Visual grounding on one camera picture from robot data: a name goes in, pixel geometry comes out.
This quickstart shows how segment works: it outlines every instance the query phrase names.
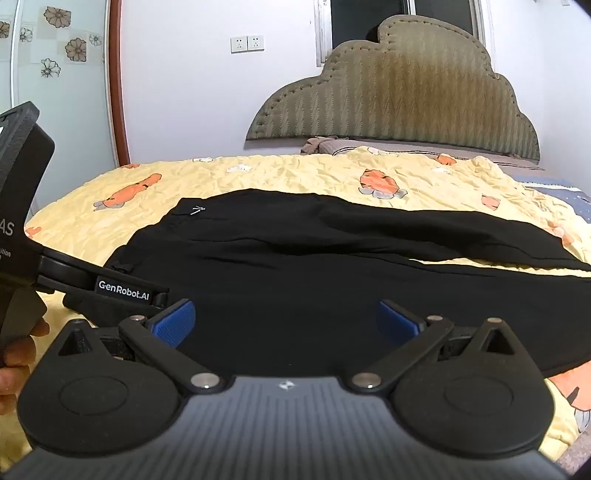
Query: window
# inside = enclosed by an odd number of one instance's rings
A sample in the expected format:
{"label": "window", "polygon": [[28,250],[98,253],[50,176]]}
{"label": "window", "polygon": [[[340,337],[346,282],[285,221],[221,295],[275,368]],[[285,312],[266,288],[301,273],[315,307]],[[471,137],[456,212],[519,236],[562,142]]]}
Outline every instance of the window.
{"label": "window", "polygon": [[380,23],[392,15],[422,15],[451,23],[484,44],[480,0],[314,0],[316,59],[322,66],[347,40],[378,41]]}

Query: yellow blanket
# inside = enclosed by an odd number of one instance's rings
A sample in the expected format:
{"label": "yellow blanket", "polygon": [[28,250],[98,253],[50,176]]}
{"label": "yellow blanket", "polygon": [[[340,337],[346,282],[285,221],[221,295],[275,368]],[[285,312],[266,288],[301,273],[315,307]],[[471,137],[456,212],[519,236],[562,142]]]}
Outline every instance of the yellow blanket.
{"label": "yellow blanket", "polygon": [[[245,188],[328,194],[354,203],[406,210],[477,210],[533,223],[560,236],[565,248],[579,259],[591,261],[590,226],[569,205],[521,186],[489,160],[434,160],[372,147],[359,147],[337,157],[256,155],[119,168],[45,207],[31,219],[27,234],[43,245],[102,265],[116,247],[127,243],[139,228],[158,222],[180,198],[204,198]],[[591,276],[586,272],[483,265],[467,259],[450,262],[531,274]],[[68,320],[79,317],[61,305],[62,297],[59,293],[43,295],[52,334],[38,340],[40,355]],[[582,376],[547,380],[556,414],[541,451],[551,459],[557,459],[579,435],[575,414],[591,410],[584,402],[575,409],[565,399],[572,391],[566,390],[572,382],[577,384],[578,378]],[[581,382],[577,386],[589,389]],[[0,417],[0,468],[7,468],[28,448],[16,415]]]}

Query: electrical outlet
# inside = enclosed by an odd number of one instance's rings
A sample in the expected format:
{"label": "electrical outlet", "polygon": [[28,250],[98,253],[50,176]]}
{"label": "electrical outlet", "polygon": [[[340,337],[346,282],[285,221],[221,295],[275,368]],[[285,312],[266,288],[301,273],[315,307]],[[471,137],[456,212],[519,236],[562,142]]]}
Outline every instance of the electrical outlet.
{"label": "electrical outlet", "polygon": [[248,51],[265,50],[265,38],[262,35],[248,36]]}
{"label": "electrical outlet", "polygon": [[248,38],[247,37],[232,37],[230,39],[230,51],[232,53],[238,53],[240,51],[248,51]]}

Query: upholstered headboard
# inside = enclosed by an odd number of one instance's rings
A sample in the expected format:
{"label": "upholstered headboard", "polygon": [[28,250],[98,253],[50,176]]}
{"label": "upholstered headboard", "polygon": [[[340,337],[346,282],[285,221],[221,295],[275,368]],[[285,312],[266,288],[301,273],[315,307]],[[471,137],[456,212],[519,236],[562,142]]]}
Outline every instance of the upholstered headboard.
{"label": "upholstered headboard", "polygon": [[480,148],[539,160],[538,138],[509,81],[472,35],[397,15],[379,44],[345,42],[322,73],[263,104],[246,139],[338,135]]}

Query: blue rubber pad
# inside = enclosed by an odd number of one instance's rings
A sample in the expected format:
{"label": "blue rubber pad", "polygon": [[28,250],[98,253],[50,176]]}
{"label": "blue rubber pad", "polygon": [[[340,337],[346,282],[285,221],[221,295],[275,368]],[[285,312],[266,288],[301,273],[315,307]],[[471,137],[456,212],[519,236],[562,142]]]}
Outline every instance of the blue rubber pad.
{"label": "blue rubber pad", "polygon": [[416,323],[390,308],[383,301],[378,306],[377,322],[380,332],[397,346],[405,344],[421,333]]}
{"label": "blue rubber pad", "polygon": [[195,327],[195,305],[187,301],[150,327],[150,331],[173,348],[178,347]]}

